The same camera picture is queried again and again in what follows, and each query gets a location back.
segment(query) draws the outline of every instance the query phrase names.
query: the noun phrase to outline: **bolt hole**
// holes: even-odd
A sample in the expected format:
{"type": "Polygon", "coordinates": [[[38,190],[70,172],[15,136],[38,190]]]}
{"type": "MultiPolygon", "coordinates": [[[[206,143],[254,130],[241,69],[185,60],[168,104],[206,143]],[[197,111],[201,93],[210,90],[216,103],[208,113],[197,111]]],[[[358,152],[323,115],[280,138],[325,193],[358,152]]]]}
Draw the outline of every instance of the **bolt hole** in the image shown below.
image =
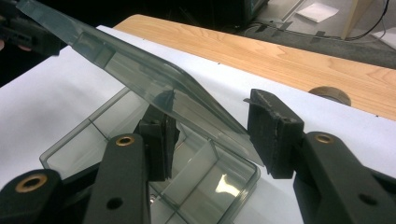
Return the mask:
{"type": "Polygon", "coordinates": [[[47,182],[47,179],[44,174],[29,175],[18,183],[15,190],[18,193],[27,193],[39,189],[47,182]]]}
{"type": "Polygon", "coordinates": [[[129,146],[134,142],[134,138],[130,137],[130,136],[125,136],[125,137],[121,137],[119,139],[117,139],[117,146],[120,147],[125,147],[125,146],[129,146]]]}
{"type": "Polygon", "coordinates": [[[24,183],[23,187],[24,188],[32,188],[32,187],[36,186],[38,183],[40,183],[40,179],[34,178],[34,179],[28,180],[26,183],[24,183]]]}
{"type": "Polygon", "coordinates": [[[361,199],[362,202],[367,203],[369,205],[377,204],[376,199],[368,194],[359,194],[359,198],[361,199]]]}
{"type": "Polygon", "coordinates": [[[119,207],[121,207],[122,204],[123,204],[123,201],[121,198],[113,198],[107,202],[107,208],[109,210],[115,210],[115,209],[118,209],[119,207]]]}
{"type": "Polygon", "coordinates": [[[319,142],[324,143],[324,144],[330,144],[333,141],[332,138],[326,134],[318,134],[316,136],[316,138],[319,142]]]}

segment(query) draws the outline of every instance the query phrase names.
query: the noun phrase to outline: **wooden tabletop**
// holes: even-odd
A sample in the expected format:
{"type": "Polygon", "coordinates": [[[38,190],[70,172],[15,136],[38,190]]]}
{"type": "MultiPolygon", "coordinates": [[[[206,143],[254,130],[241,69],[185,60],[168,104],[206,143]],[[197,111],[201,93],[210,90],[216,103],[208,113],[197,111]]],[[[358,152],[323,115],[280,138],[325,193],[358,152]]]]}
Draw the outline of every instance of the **wooden tabletop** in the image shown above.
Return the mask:
{"type": "Polygon", "coordinates": [[[142,15],[133,15],[115,29],[302,91],[335,87],[348,94],[353,107],[396,120],[393,69],[142,15]]]}

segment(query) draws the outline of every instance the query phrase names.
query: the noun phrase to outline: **brass insert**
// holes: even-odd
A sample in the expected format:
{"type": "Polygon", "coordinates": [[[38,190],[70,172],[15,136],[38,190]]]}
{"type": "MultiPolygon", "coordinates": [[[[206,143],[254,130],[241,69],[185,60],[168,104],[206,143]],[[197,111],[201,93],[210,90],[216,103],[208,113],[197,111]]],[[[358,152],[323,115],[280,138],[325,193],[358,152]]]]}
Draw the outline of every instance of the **brass insert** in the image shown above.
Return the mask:
{"type": "Polygon", "coordinates": [[[131,145],[134,142],[134,138],[132,136],[123,136],[116,141],[116,145],[119,147],[126,147],[131,145]]]}
{"type": "Polygon", "coordinates": [[[317,134],[315,136],[315,138],[317,139],[318,142],[321,142],[324,144],[331,144],[334,142],[334,139],[332,139],[331,136],[324,134],[324,133],[317,134]]]}
{"type": "Polygon", "coordinates": [[[48,178],[43,174],[29,175],[18,183],[15,190],[18,193],[27,193],[39,189],[47,182],[48,178]]]}

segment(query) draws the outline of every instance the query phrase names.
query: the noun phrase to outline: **dark background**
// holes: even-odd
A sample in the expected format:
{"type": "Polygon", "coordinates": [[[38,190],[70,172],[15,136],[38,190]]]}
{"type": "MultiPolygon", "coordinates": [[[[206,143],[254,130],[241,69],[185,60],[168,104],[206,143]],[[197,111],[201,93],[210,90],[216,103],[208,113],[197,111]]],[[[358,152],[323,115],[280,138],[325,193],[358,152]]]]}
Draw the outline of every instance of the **dark background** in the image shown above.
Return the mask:
{"type": "MultiPolygon", "coordinates": [[[[115,0],[104,2],[97,0],[39,0],[39,2],[93,27],[98,25],[113,27],[134,14],[190,23],[189,20],[185,20],[183,15],[180,15],[177,0],[115,0]]],[[[6,44],[5,48],[0,51],[0,87],[47,58],[48,56],[24,51],[16,46],[6,44]]]]}

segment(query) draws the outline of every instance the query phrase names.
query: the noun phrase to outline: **white table surface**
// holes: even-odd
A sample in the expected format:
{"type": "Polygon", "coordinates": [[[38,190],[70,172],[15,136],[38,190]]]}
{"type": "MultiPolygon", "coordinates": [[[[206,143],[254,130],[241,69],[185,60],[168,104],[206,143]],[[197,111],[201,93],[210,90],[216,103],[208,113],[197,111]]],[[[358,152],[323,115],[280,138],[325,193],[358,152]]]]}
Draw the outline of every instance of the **white table surface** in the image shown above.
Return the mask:
{"type": "MultiPolygon", "coordinates": [[[[175,63],[195,77],[245,127],[250,90],[277,95],[305,122],[305,132],[337,135],[368,167],[396,177],[396,122],[211,62],[136,36],[100,27],[175,63]]],[[[0,188],[33,169],[39,156],[123,88],[69,47],[0,89],[0,188]]],[[[262,177],[234,223],[303,223],[292,180],[262,177]]]]}

